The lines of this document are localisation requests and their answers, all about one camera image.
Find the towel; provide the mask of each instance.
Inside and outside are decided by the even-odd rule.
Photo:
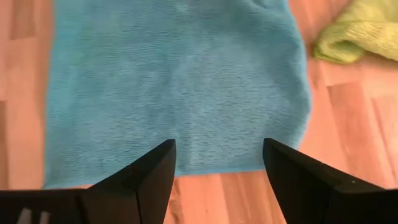
[[[355,0],[319,36],[316,58],[353,63],[373,52],[398,61],[398,1]]]
[[[56,0],[45,188],[92,184],[166,139],[176,175],[263,169],[310,113],[286,0]]]

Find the yellow-green cloth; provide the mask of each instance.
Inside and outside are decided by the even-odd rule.
[[[352,63],[365,51],[398,61],[398,0],[355,0],[319,36],[316,58]]]

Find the wooden floor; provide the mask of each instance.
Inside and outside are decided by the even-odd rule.
[[[290,0],[308,51],[350,0]],[[0,189],[43,182],[51,0],[0,2]],[[308,58],[313,113],[302,152],[385,188],[398,187],[398,63]],[[264,172],[181,177],[165,223],[283,223]]]

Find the black object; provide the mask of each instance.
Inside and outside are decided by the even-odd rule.
[[[398,190],[355,178],[273,139],[263,160],[287,223],[398,223]]]
[[[175,140],[169,139],[86,190],[0,191],[0,223],[163,223],[175,156]]]
[[[0,223],[162,224],[175,147],[166,140],[86,190],[0,191]],[[384,190],[273,139],[264,140],[263,160],[288,224],[398,223],[398,190]]]

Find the microfiber cloth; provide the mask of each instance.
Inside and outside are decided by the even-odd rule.
[[[305,62],[286,0],[56,0],[45,188],[170,138],[176,175],[263,169],[264,138],[302,140]]]
[[[398,61],[397,0],[355,0],[322,32],[314,56],[346,64],[366,51]]]

